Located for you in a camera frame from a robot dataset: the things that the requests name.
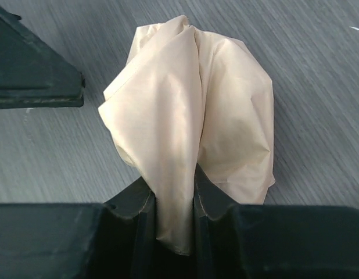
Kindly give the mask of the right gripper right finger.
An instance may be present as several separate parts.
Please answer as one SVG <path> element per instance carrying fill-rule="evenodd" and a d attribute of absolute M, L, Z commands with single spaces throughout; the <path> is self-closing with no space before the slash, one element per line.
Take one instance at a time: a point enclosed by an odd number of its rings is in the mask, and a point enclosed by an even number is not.
<path fill-rule="evenodd" d="M 197 167 L 199 278 L 359 278 L 359 210 L 243 205 Z"/>

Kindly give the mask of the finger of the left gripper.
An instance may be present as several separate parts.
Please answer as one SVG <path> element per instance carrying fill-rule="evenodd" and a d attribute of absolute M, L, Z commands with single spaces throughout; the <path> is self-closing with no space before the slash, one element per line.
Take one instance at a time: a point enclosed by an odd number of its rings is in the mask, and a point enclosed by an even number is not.
<path fill-rule="evenodd" d="M 85 78 L 0 6 L 0 109 L 79 108 Z"/>

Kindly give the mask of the beige folding umbrella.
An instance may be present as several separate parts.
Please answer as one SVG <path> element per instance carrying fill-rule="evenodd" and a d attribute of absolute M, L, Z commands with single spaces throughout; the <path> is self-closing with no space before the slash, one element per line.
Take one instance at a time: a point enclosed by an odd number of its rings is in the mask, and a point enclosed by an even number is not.
<path fill-rule="evenodd" d="M 181 15 L 136 29 L 99 114 L 116 149 L 156 197 L 156 238 L 192 252 L 194 176 L 239 203 L 275 182 L 272 80 L 246 45 Z"/>

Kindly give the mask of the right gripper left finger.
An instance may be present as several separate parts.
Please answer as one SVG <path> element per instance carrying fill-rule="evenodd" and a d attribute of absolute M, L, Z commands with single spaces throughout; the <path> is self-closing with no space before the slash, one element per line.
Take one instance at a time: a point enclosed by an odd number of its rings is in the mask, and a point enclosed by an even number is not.
<path fill-rule="evenodd" d="M 154 241 L 143 179 L 105 203 L 0 203 L 0 278 L 148 278 Z"/>

